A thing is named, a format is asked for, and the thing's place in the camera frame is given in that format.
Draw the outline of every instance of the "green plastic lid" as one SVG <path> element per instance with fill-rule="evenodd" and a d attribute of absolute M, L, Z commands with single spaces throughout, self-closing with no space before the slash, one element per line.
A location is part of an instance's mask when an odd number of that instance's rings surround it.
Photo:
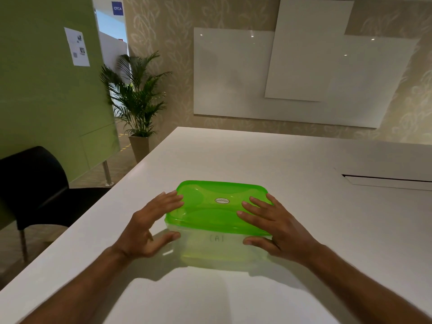
<path fill-rule="evenodd" d="M 241 202 L 250 202 L 250 196 L 271 204 L 267 190 L 259 185 L 186 180 L 177 192 L 183 195 L 184 205 L 166 214 L 167 224 L 222 233 L 270 235 L 241 220 L 236 213 L 246 211 Z"/>

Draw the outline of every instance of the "palm plant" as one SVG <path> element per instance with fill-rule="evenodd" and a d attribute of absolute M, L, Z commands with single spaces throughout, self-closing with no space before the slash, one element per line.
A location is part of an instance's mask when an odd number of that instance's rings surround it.
<path fill-rule="evenodd" d="M 152 117 L 166 108 L 166 102 L 161 101 L 165 92 L 158 92 L 156 87 L 162 76 L 172 72 L 159 75 L 147 72 L 147 65 L 157 57 L 158 51 L 145 58 L 123 54 L 117 61 L 120 75 L 106 65 L 102 67 L 100 78 L 106 87 L 109 103 L 125 126 L 130 125 L 131 128 L 126 130 L 129 136 L 149 137 L 155 134 Z"/>

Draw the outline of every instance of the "person's left hand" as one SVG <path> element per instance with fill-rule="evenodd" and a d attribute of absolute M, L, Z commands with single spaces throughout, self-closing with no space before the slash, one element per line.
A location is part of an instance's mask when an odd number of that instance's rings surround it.
<path fill-rule="evenodd" d="M 141 257 L 153 257 L 163 246 L 180 238 L 179 232 L 168 232 L 160 238 L 153 240 L 149 231 L 154 222 L 167 212 L 183 206 L 182 195 L 174 190 L 170 193 L 162 192 L 151 200 L 146 206 L 132 215 L 123 233 L 112 245 L 129 260 Z"/>

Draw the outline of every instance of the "patterned wallpaper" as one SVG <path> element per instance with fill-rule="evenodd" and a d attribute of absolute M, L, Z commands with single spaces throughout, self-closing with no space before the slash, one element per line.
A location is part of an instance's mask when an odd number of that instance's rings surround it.
<path fill-rule="evenodd" d="M 432 144 L 432 2 L 356 0 L 346 34 L 420 38 L 378 129 L 194 115 L 193 28 L 274 31 L 280 0 L 124 0 L 132 55 L 159 50 L 151 70 L 171 70 L 155 147 L 177 126 Z"/>

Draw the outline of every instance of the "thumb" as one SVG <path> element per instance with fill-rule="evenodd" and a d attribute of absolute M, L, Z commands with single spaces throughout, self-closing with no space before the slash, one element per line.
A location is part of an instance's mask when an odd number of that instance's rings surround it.
<path fill-rule="evenodd" d="M 280 249 L 273 243 L 272 240 L 261 236 L 248 236 L 243 240 L 244 245 L 253 245 L 266 250 L 272 256 L 278 256 Z"/>
<path fill-rule="evenodd" d="M 168 232 L 154 241 L 149 241 L 145 246 L 144 252 L 147 257 L 153 257 L 162 247 L 180 237 L 179 232 Z"/>

